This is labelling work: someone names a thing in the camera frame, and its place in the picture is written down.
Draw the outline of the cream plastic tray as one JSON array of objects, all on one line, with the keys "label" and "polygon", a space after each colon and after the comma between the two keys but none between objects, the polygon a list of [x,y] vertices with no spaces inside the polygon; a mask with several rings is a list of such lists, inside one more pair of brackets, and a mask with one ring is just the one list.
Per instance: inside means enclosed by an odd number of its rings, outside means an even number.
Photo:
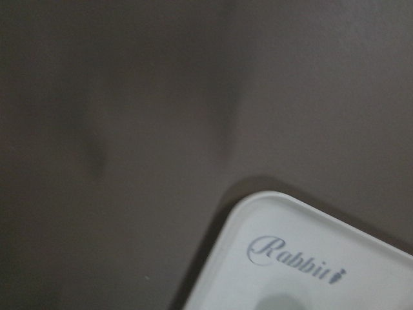
[{"label": "cream plastic tray", "polygon": [[289,195],[237,203],[185,309],[411,309],[412,256]]}]

